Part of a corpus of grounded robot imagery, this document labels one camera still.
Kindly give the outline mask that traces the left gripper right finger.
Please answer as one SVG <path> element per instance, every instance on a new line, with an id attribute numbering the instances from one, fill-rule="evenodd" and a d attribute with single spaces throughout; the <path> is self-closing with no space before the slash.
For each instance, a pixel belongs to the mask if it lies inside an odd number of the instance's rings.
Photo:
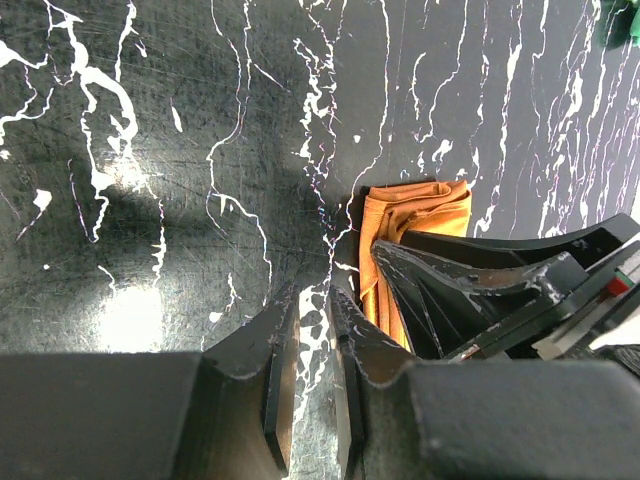
<path id="1" fill-rule="evenodd" d="M 639 349 L 425 361 L 329 293 L 345 479 L 635 479 Z"/>

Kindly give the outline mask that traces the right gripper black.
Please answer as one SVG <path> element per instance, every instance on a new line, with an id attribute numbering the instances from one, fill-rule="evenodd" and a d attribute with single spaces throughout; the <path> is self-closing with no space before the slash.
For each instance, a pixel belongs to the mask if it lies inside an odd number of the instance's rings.
<path id="1" fill-rule="evenodd" d="M 372 256 L 417 356 L 461 362 L 532 349 L 550 360 L 586 349 L 601 325 L 637 308 L 639 242 L 622 245 L 638 233 L 624 213 L 535 239 L 410 231 L 402 245 L 376 241 Z"/>

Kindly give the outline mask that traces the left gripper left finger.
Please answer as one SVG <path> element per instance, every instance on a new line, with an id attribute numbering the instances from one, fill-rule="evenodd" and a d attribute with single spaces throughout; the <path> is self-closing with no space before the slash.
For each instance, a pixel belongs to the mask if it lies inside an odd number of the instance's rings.
<path id="1" fill-rule="evenodd" d="M 286 477 L 298 295 L 203 352 L 3 356 L 2 477 Z"/>

